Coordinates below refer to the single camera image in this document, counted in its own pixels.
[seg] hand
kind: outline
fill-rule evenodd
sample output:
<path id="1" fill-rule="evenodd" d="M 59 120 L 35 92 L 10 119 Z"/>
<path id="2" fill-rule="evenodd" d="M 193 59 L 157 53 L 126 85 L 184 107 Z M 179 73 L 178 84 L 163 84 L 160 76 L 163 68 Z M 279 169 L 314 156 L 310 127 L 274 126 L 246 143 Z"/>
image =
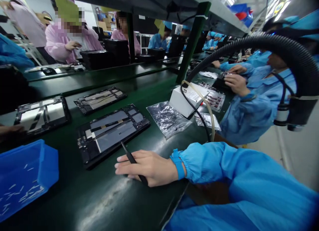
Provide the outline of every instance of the hand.
<path id="1" fill-rule="evenodd" d="M 246 86 L 246 79 L 242 76 L 236 74 L 228 74 L 227 76 L 225 76 L 224 80 L 225 84 L 231 87 L 232 91 L 235 94 L 244 97 L 250 93 L 250 90 Z"/>
<path id="2" fill-rule="evenodd" d="M 126 155 L 117 158 L 116 174 L 128 174 L 128 178 L 140 181 L 138 174 L 146 177 L 149 187 L 169 184 L 178 180 L 175 164 L 171 159 L 165 159 L 155 152 L 139 150 L 132 153 L 137 164 L 131 164 Z M 182 163 L 185 176 L 186 168 Z"/>
<path id="3" fill-rule="evenodd" d="M 3 137 L 6 135 L 9 135 L 10 133 L 13 132 L 23 132 L 24 127 L 22 125 L 14 125 L 14 126 L 4 126 L 0 124 L 0 142 L 4 140 Z"/>
<path id="4" fill-rule="evenodd" d="M 219 61 L 213 61 L 212 64 L 214 65 L 215 68 L 217 68 L 217 69 L 220 68 L 220 62 Z"/>
<path id="5" fill-rule="evenodd" d="M 229 69 L 228 73 L 232 74 L 240 74 L 240 73 L 245 73 L 247 71 L 246 67 L 243 67 L 242 65 L 235 65 L 232 68 Z"/>
<path id="6" fill-rule="evenodd" d="M 5 3 L 5 8 L 8 10 L 14 10 L 13 6 L 11 5 L 11 2 L 6 2 Z"/>
<path id="7" fill-rule="evenodd" d="M 82 45 L 78 42 L 75 41 L 69 41 L 66 45 L 65 48 L 69 51 L 72 51 L 74 49 L 78 49 L 78 47 L 82 47 Z"/>

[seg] cardboard box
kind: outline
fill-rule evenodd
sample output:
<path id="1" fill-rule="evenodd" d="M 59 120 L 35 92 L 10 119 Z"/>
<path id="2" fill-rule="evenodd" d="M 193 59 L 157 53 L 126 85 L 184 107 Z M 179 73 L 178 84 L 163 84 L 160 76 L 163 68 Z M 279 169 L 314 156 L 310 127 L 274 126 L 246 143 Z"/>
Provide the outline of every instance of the cardboard box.
<path id="1" fill-rule="evenodd" d="M 99 27 L 103 29 L 103 31 L 107 31 L 106 23 L 99 21 Z"/>
<path id="2" fill-rule="evenodd" d="M 105 22 L 105 24 L 106 24 L 107 27 L 110 27 L 110 26 L 111 26 L 111 23 L 110 23 L 110 21 L 109 21 L 108 18 L 103 18 L 103 22 Z"/>

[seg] white cable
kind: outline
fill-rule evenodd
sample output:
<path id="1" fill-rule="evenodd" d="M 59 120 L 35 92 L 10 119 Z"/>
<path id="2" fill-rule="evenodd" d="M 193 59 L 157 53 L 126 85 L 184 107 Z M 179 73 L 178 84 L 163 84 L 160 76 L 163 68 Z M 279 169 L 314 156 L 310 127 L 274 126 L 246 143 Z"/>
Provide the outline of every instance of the white cable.
<path id="1" fill-rule="evenodd" d="M 200 98 L 202 98 L 202 100 L 206 103 L 208 112 L 210 114 L 210 118 L 212 120 L 212 137 L 211 137 L 211 142 L 214 141 L 215 138 L 215 123 L 214 123 L 214 116 L 213 116 L 213 112 L 212 112 L 212 108 L 210 107 L 210 104 L 208 103 L 208 101 L 202 96 L 202 94 L 188 81 L 183 80 L 182 84 L 186 83 L 187 85 L 189 85 L 199 96 Z"/>

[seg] blue plastic bin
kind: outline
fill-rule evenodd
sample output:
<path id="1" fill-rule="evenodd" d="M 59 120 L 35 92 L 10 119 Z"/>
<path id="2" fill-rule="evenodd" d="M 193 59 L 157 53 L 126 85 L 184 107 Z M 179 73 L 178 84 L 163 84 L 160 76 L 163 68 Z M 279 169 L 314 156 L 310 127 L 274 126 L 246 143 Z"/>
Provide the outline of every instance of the blue plastic bin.
<path id="1" fill-rule="evenodd" d="M 46 193 L 58 179 L 58 152 L 44 140 L 0 154 L 0 222 Z"/>

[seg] clear plastic bag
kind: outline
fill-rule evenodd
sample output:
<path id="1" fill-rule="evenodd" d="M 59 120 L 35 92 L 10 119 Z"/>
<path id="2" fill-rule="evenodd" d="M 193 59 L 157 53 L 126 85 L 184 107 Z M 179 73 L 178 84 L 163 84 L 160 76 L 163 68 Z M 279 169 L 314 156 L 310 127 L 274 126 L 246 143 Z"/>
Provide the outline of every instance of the clear plastic bag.
<path id="1" fill-rule="evenodd" d="M 218 77 L 217 73 L 215 73 L 215 72 L 213 73 L 213 72 L 209 72 L 209 71 L 200 71 L 199 74 L 202 76 L 213 78 L 213 79 L 217 79 L 217 77 Z"/>
<path id="2" fill-rule="evenodd" d="M 168 101 L 146 107 L 166 139 L 184 131 L 192 122 L 169 105 Z"/>
<path id="3" fill-rule="evenodd" d="M 210 118 L 210 114 L 200 113 L 200 115 L 203 117 L 207 127 L 212 128 L 212 120 Z M 213 117 L 214 117 L 215 131 L 221 131 L 222 129 L 220 128 L 219 123 L 218 123 L 216 116 L 214 114 L 213 114 Z M 197 113 L 195 114 L 195 121 L 196 121 L 198 126 L 204 126 L 202 120 L 199 118 L 199 115 Z"/>
<path id="4" fill-rule="evenodd" d="M 213 111 L 220 112 L 225 101 L 225 95 L 218 93 L 216 91 L 210 90 L 210 93 L 206 97 L 206 100 L 210 104 L 210 107 Z"/>

